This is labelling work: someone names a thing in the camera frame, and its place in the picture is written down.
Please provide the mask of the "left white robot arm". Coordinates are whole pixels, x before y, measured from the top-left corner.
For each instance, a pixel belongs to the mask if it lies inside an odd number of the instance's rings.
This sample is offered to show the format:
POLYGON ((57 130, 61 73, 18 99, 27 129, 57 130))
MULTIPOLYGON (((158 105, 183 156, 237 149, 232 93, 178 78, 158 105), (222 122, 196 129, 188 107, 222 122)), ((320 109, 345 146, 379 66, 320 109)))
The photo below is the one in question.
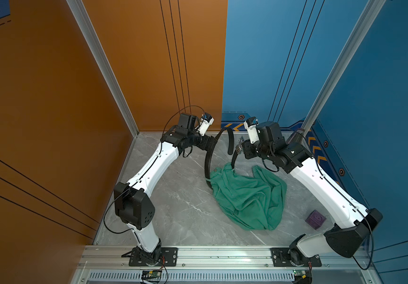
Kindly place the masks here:
POLYGON ((181 114, 178 124, 163 132, 160 143, 146 164, 127 182, 114 188, 116 216, 134 233, 137 242, 131 256, 148 266, 161 261, 161 240, 152 224, 155 207, 151 195, 168 167, 186 149, 207 150, 213 137, 206 131, 213 124, 213 117, 205 112, 201 118, 181 114))

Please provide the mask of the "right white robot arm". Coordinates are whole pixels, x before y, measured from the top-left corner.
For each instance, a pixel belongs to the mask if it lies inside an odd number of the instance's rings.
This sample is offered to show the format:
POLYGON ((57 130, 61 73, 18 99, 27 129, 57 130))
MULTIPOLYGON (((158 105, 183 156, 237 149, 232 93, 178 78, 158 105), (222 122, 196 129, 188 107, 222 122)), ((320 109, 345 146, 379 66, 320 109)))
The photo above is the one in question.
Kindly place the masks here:
POLYGON ((319 254, 335 252, 351 258, 364 241, 373 236, 383 216, 379 210, 368 209, 331 179, 317 158, 302 141, 287 143, 278 123, 259 123, 255 117, 244 122, 249 138, 241 143, 246 159, 269 160, 277 170, 290 174, 326 208, 333 227, 325 233, 303 234, 289 247, 291 262, 301 266, 319 254))

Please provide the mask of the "green trousers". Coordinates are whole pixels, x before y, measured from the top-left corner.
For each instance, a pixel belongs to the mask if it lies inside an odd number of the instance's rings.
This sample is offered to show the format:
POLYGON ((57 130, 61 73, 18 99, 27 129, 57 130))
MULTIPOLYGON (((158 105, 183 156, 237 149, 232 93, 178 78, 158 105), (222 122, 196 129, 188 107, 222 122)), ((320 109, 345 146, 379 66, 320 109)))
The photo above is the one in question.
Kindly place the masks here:
POLYGON ((255 165, 252 176, 239 175, 230 163, 216 168, 207 180, 223 213, 243 230, 275 230, 286 201, 287 184, 255 165))

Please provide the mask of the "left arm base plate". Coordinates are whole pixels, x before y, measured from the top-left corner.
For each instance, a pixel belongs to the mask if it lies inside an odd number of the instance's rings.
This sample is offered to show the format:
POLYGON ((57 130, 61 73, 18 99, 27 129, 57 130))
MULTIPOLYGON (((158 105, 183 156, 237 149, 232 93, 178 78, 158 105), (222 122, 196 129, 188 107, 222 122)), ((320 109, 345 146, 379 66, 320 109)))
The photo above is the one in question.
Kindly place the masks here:
POLYGON ((139 247, 132 249, 129 266, 165 266, 177 265, 177 247, 158 247, 152 253, 143 251, 139 247))

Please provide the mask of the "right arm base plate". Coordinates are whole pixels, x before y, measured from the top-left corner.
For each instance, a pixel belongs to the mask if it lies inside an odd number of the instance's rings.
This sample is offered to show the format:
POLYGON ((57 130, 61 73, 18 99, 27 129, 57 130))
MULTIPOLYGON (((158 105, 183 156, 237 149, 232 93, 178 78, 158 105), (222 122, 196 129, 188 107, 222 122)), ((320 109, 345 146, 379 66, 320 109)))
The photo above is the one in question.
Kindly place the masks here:
POLYGON ((319 255, 306 258, 298 250, 288 247, 274 247, 270 252, 275 267, 322 267, 319 255))

